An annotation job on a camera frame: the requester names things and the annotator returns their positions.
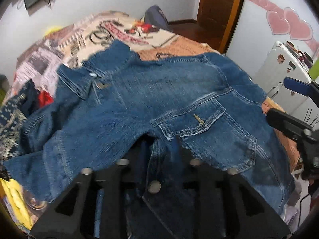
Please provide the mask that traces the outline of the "printed newspaper bedspread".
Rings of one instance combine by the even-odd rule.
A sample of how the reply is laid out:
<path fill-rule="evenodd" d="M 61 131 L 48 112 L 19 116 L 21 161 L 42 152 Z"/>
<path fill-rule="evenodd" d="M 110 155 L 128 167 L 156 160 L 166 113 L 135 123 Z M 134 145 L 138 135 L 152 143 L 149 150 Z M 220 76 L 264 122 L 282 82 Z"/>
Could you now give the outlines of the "printed newspaper bedspread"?
<path fill-rule="evenodd" d="M 54 29 L 25 50 L 17 58 L 14 80 L 4 101 L 20 92 L 29 80 L 33 80 L 38 90 L 54 97 L 60 64 L 78 68 L 83 60 L 105 50 L 117 39 L 130 46 L 144 61 L 213 51 L 206 43 L 138 21 L 124 12 L 92 14 L 64 28 Z"/>

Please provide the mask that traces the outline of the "blue denim jacket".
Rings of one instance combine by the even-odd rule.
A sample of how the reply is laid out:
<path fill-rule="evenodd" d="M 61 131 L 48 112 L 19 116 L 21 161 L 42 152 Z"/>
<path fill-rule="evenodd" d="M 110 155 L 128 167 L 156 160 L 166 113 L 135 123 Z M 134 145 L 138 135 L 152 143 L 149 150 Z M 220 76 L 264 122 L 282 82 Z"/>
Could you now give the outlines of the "blue denim jacket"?
<path fill-rule="evenodd" d="M 53 201 L 81 169 L 108 168 L 145 142 L 126 199 L 130 238 L 191 238 L 195 193 L 182 188 L 177 146 L 245 178 L 282 214 L 295 188 L 287 154 L 262 112 L 264 90 L 229 58 L 143 61 L 114 41 L 58 76 L 53 103 L 31 114 L 18 157 L 4 164 L 38 199 Z"/>

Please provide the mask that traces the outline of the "dark blue backpack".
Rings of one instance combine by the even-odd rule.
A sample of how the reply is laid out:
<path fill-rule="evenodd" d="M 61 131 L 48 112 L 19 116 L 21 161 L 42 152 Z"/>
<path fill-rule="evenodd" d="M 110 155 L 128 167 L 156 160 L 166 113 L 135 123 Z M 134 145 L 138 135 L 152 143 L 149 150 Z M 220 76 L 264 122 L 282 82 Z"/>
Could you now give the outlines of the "dark blue backpack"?
<path fill-rule="evenodd" d="M 144 14 L 144 22 L 160 29 L 171 31 L 169 22 L 158 5 L 152 5 Z"/>

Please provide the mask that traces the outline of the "navy patterned garment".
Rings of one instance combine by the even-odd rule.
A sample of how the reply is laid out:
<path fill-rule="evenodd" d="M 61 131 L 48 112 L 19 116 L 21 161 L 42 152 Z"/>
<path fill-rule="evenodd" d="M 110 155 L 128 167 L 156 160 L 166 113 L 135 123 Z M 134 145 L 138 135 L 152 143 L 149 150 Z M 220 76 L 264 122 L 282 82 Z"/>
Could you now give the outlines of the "navy patterned garment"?
<path fill-rule="evenodd" d="M 20 130 L 27 118 L 39 109 L 39 90 L 33 80 L 24 84 L 18 94 L 1 107 L 1 160 L 20 155 L 18 140 Z"/>

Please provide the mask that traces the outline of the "wooden door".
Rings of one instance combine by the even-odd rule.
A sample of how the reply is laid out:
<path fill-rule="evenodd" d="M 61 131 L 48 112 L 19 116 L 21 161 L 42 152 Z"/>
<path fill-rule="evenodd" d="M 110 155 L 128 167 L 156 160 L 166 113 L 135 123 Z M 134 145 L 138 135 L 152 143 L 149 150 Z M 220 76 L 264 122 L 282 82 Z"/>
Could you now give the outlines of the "wooden door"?
<path fill-rule="evenodd" d="M 197 23 L 208 31 L 208 44 L 217 43 L 216 50 L 225 53 L 243 7 L 244 0 L 200 0 Z"/>

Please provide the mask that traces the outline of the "yellow cartoon blanket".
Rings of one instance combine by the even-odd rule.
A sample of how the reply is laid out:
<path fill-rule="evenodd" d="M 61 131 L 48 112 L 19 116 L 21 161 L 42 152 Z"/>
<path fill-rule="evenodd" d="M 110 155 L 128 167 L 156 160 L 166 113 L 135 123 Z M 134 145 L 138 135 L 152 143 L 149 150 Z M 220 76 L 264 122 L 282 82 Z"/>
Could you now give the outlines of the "yellow cartoon blanket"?
<path fill-rule="evenodd" d="M 4 203 L 14 223 L 22 231 L 29 232 L 33 221 L 24 202 L 21 185 L 13 179 L 1 179 L 1 192 L 4 192 Z"/>

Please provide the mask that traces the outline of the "red garment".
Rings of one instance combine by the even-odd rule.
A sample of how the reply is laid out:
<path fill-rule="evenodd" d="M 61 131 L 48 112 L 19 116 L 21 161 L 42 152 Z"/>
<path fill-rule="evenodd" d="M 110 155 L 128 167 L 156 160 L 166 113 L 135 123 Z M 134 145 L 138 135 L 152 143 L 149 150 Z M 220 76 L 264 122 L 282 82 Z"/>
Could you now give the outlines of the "red garment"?
<path fill-rule="evenodd" d="M 38 95 L 39 107 L 41 108 L 51 103 L 53 103 L 53 98 L 50 96 L 50 94 L 46 91 L 41 91 Z"/>

